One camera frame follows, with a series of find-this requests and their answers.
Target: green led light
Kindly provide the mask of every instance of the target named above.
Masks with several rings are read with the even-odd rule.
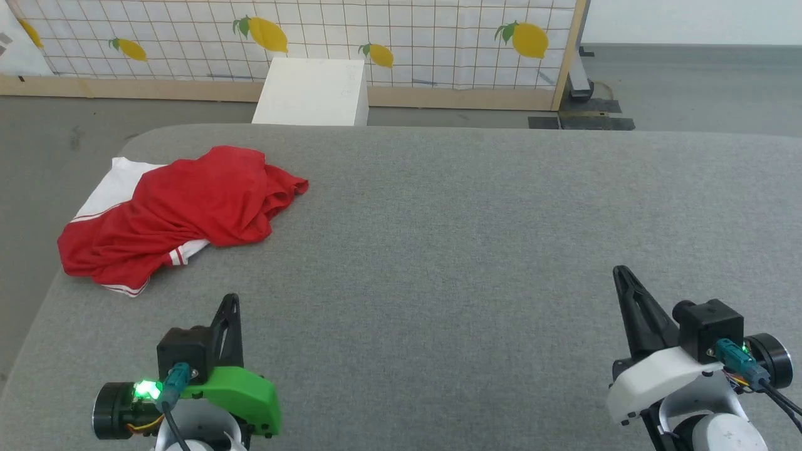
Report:
[[[161,394],[164,386],[158,380],[143,379],[141,382],[134,384],[134,395],[137,398],[151,398],[156,399]]]

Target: table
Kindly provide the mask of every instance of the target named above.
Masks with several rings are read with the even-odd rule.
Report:
[[[162,128],[169,163],[258,148],[310,190],[254,246],[206,249],[137,299],[59,274],[0,401],[0,448],[148,449],[90,430],[104,382],[156,374],[173,326],[242,305],[245,366],[284,431],[253,449],[650,449],[605,397],[627,355],[611,271],[666,309],[720,298],[802,355],[802,140],[468,128]],[[802,384],[786,390],[802,400]],[[742,402],[772,449],[799,437]]]

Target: gray floor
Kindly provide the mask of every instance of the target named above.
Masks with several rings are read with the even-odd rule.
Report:
[[[802,136],[799,49],[590,50],[597,56],[585,67],[601,82],[597,96],[619,100],[620,116],[633,118],[637,130]],[[1,391],[59,270],[55,239],[110,159],[153,128],[250,122],[255,104],[6,97],[0,105]],[[369,124],[527,128],[532,114],[372,108]]]

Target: white box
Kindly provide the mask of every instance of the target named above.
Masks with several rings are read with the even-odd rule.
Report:
[[[365,62],[276,58],[252,124],[367,125]]]

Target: yellow lemon print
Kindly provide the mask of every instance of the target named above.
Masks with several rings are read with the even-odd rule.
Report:
[[[498,39],[499,33],[505,44],[512,38],[512,46],[521,56],[542,59],[545,57],[546,49],[549,48],[549,36],[540,27],[531,23],[515,21],[499,26],[495,39]]]
[[[114,38],[108,40],[108,46],[122,51],[128,58],[137,61],[148,61],[148,56],[139,44],[127,39]]]
[[[357,51],[361,51],[365,56],[370,55],[373,62],[381,67],[393,67],[393,52],[385,46],[368,43],[359,46],[359,50]]]
[[[259,17],[250,18],[246,15],[244,18],[235,20],[232,25],[234,34],[239,28],[240,33],[247,38],[250,31],[253,41],[265,49],[287,53],[287,36],[275,23]]]
[[[42,48],[42,40],[39,38],[39,33],[36,32],[36,29],[22,19],[17,20],[19,21],[19,24],[22,25],[22,29],[25,30],[25,32],[30,36],[30,40],[33,41],[37,47]]]

